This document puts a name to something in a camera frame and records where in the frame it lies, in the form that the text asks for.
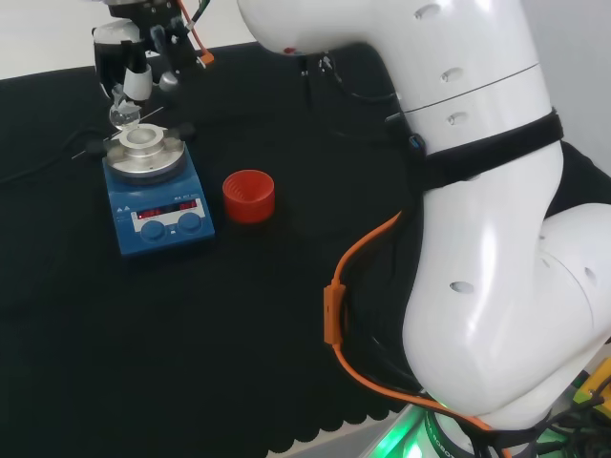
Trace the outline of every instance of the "table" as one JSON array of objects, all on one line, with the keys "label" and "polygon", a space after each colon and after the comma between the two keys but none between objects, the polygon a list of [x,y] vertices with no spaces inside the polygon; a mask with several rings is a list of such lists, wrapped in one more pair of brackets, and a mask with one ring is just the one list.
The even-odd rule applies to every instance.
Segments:
[{"label": "table", "polygon": [[[402,408],[353,383],[322,338],[322,290],[338,259],[405,203],[405,152],[378,141],[396,106],[362,107],[318,78],[312,112],[298,61],[256,44],[215,56],[201,80],[151,102],[169,107],[151,122],[198,128],[190,151],[213,242],[123,260],[101,165],[69,160],[82,142],[0,188],[3,456],[256,458]],[[341,57],[355,87],[389,89],[373,52]],[[79,127],[110,132],[91,68],[2,81],[0,94],[3,176],[59,153]],[[354,139],[363,136],[375,138]],[[551,212],[611,203],[611,180],[565,154]],[[257,230],[222,213],[222,182],[247,168],[277,187],[277,214]],[[363,301],[405,294],[400,279],[383,280],[389,255],[362,273]]]}]

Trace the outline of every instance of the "white wall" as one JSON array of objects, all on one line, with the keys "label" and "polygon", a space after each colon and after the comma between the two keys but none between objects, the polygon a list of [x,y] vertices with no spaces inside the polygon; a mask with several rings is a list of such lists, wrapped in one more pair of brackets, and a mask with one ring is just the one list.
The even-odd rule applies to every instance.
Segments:
[{"label": "white wall", "polygon": [[611,175],[611,1],[522,3],[567,140]]},{"label": "white wall", "polygon": [[[198,0],[184,2],[196,10]],[[0,79],[93,65],[92,28],[116,20],[106,5],[90,0],[0,3]],[[237,0],[213,0],[197,31],[207,48],[254,41]]]}]

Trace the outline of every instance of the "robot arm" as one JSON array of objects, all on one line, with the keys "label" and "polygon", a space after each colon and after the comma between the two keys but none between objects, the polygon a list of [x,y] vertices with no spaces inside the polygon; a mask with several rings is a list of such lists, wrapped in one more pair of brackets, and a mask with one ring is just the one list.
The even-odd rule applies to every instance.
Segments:
[{"label": "robot arm", "polygon": [[[552,112],[519,0],[239,5],[274,52],[369,43],[429,157]],[[584,206],[543,223],[561,174],[557,142],[424,196],[405,353],[439,402],[498,429],[543,419],[611,334],[611,209]]]}]

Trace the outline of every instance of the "digital display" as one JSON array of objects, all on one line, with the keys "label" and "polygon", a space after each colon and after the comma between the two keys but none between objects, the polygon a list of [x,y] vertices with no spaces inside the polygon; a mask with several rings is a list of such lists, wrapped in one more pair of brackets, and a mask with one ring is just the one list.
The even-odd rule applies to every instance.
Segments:
[{"label": "digital display", "polygon": [[152,217],[158,217],[160,215],[166,215],[168,213],[180,212],[182,210],[189,210],[190,208],[196,208],[198,203],[196,200],[187,200],[185,202],[172,203],[170,205],[164,205],[162,207],[151,208],[149,210],[143,210],[137,212],[138,219],[147,219]]}]

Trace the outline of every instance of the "red cup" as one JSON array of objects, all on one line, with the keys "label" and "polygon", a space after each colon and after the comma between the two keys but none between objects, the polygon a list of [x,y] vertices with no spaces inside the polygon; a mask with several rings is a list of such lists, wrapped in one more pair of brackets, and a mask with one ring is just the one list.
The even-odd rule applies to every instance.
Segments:
[{"label": "red cup", "polygon": [[274,180],[259,170],[242,170],[222,185],[225,212],[241,224],[269,219],[276,207]]}]

